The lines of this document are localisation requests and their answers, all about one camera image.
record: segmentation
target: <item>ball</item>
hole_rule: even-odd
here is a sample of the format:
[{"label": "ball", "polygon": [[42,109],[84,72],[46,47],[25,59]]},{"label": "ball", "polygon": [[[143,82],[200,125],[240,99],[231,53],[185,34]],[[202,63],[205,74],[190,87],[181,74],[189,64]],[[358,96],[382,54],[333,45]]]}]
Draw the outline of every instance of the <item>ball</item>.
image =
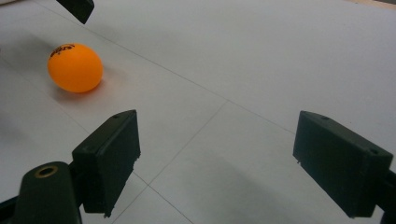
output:
[{"label": "ball", "polygon": [[49,56],[48,70],[56,85],[71,92],[92,90],[103,75],[99,56],[78,43],[64,44],[55,49]]}]

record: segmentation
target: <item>table tennis ball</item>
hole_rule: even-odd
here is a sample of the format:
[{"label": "table tennis ball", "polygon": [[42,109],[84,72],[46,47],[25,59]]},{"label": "table tennis ball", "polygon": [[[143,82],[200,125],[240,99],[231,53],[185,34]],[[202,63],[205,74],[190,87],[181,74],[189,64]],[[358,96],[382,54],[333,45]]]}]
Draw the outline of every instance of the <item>table tennis ball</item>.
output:
[{"label": "table tennis ball", "polygon": [[90,91],[102,79],[99,56],[82,44],[65,44],[49,56],[49,75],[62,89],[71,92]]}]

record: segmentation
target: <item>white tile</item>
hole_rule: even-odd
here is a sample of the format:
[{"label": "white tile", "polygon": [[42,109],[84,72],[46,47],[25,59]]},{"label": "white tile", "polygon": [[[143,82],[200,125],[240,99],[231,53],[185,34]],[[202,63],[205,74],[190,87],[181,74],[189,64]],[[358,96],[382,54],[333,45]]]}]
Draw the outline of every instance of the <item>white tile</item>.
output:
[{"label": "white tile", "polygon": [[51,161],[70,162],[88,136],[58,104],[0,59],[0,202],[18,195],[22,177]]},{"label": "white tile", "polygon": [[31,16],[46,11],[34,1],[15,1],[0,5],[0,26],[10,24],[14,21],[26,20]]},{"label": "white tile", "polygon": [[108,224],[113,223],[120,214],[142,193],[146,188],[147,184],[143,182],[135,174],[129,176],[128,181],[125,184],[122,194],[120,195],[117,203],[114,205],[114,209],[111,212],[111,216],[104,218],[103,214],[88,214],[85,213],[83,206],[80,207],[82,222],[84,224]]},{"label": "white tile", "polygon": [[311,110],[396,145],[393,10],[343,0],[95,4],[84,27],[292,132]]},{"label": "white tile", "polygon": [[190,222],[154,190],[146,188],[114,223],[187,224]]},{"label": "white tile", "polygon": [[[52,13],[1,29],[2,57],[23,77],[56,101],[87,131],[108,117],[136,109],[141,159],[135,171],[150,182],[216,113],[224,99],[122,49]],[[94,49],[105,72],[100,86],[85,94],[57,88],[47,59],[57,46],[80,42]]]},{"label": "white tile", "polygon": [[292,157],[294,135],[228,103],[151,186],[193,223],[349,219]]}]

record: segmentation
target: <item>orange ping pong ball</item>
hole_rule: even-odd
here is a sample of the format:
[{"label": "orange ping pong ball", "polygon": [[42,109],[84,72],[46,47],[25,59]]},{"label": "orange ping pong ball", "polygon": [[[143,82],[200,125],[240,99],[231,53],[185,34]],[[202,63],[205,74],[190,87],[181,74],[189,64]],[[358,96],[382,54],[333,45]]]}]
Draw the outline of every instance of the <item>orange ping pong ball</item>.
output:
[{"label": "orange ping pong ball", "polygon": [[71,92],[90,91],[102,80],[99,56],[85,45],[64,44],[49,56],[49,75],[60,88]]}]

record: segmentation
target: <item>black object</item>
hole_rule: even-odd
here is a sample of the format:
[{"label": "black object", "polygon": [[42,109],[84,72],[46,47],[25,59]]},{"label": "black object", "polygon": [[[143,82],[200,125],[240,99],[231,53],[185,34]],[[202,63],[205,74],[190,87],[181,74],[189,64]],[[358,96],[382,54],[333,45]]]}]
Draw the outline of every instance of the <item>black object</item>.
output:
[{"label": "black object", "polygon": [[93,12],[94,3],[92,0],[56,0],[66,8],[80,22],[86,23]]},{"label": "black object", "polygon": [[378,204],[387,223],[396,223],[393,156],[383,148],[332,119],[302,111],[293,156],[349,217],[371,217]]},{"label": "black object", "polygon": [[50,162],[28,172],[20,195],[0,203],[0,223],[79,224],[78,208],[106,217],[140,157],[136,112],[119,113],[74,151],[73,162]]}]

